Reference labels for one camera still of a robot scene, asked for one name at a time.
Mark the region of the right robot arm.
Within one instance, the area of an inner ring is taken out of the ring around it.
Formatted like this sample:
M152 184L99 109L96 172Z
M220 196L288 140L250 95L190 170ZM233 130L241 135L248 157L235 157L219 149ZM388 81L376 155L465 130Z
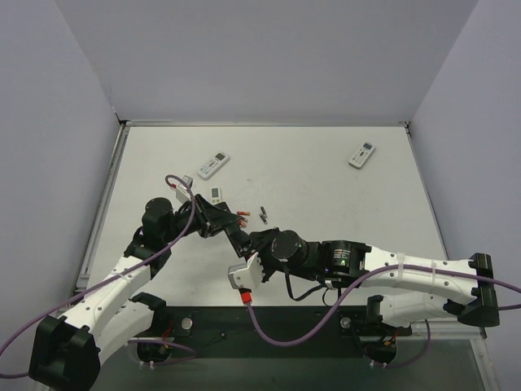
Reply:
M472 327L500 323L491 257L476 253L446 261L392 253L347 240L309 242L277 228L252 232L248 250L256 253L263 280L275 272L315 281L328 288L393 288L397 296L373 295L366 320L408 327L424 319L455 318Z

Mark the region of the black remote control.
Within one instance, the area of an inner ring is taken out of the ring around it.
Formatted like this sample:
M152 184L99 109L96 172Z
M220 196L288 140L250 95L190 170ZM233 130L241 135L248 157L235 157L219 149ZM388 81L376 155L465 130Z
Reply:
M247 257L251 253L250 236L240 226L228 226L225 228L225 233L238 257Z

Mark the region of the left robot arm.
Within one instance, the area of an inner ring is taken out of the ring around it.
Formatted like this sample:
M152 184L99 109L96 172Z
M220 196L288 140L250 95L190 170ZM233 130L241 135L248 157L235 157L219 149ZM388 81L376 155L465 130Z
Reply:
M140 288L151 282L172 254L172 246L196 233L203 238L221 232L242 257L250 239L239 215L225 204L213 206L201 195L188 197L176 211L162 197L150 200L142 225L123 255L77 304L37 326L28 375L57 390L88 390L102 365L137 334L160 334L167 324L165 302Z

